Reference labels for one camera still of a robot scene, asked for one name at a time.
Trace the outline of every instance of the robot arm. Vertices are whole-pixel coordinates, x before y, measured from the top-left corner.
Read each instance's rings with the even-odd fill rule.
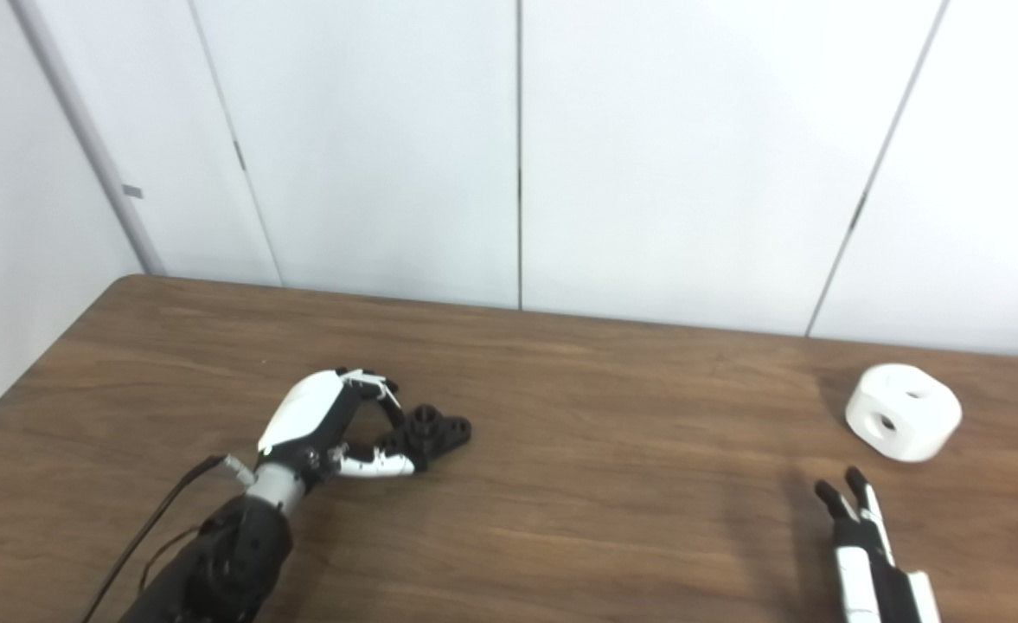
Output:
[[[858,512],[828,482],[816,482],[816,496],[834,520],[843,615],[848,623],[940,623],[940,609],[927,573],[901,571],[873,488],[857,468],[846,482]]]
[[[121,623],[249,623],[290,555],[288,517],[304,494],[332,476],[421,472],[469,441],[466,418],[445,417],[429,405],[405,414],[397,390],[389,379],[361,370],[317,372],[292,387],[259,441],[254,474],[234,458],[224,461],[246,486],[243,496],[202,523]],[[383,407],[393,429],[374,446],[349,446],[343,435],[367,399]]]

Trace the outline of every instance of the white block with hole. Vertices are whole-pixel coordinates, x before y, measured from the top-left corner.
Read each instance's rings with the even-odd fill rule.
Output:
[[[873,449],[897,461],[926,461],[963,421],[951,388],[919,367],[882,363],[858,379],[848,424]]]

